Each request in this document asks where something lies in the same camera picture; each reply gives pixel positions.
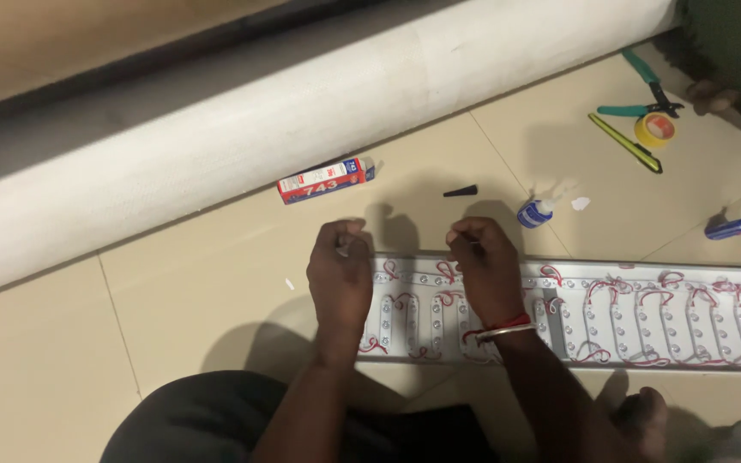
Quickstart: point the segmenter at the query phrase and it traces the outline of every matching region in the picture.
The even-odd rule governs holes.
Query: tool handle
[[[651,66],[648,66],[648,63],[643,61],[642,58],[636,56],[633,50],[630,48],[623,49],[623,56],[633,66],[633,69],[636,69],[636,71],[639,72],[639,75],[642,76],[645,83],[660,83],[660,78],[656,77]]]
[[[625,117],[642,117],[648,114],[648,108],[643,105],[635,106],[600,106],[596,112],[607,115],[619,115]]]

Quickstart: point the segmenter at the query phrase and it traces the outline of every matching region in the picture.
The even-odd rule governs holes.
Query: foot
[[[668,405],[662,394],[643,387],[639,394],[625,398],[611,420],[645,458],[653,462],[664,461]]]

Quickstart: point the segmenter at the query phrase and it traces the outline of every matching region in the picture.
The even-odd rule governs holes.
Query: blue glue bottle
[[[722,240],[741,235],[741,218],[721,225],[705,228],[705,236],[710,240]]]
[[[520,212],[516,214],[516,218],[519,219],[523,226],[528,228],[536,228],[542,225],[553,218],[553,207],[566,191],[561,192],[553,199],[535,199],[531,201],[520,209]]]

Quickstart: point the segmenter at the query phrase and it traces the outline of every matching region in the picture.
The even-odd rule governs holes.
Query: rolled white sheet
[[[386,3],[4,121],[0,286],[653,36],[673,16],[674,0]]]

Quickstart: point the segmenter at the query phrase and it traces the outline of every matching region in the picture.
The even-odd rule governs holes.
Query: yellow tape roll
[[[633,133],[647,147],[661,148],[676,135],[676,126],[665,113],[649,113],[639,118]]]

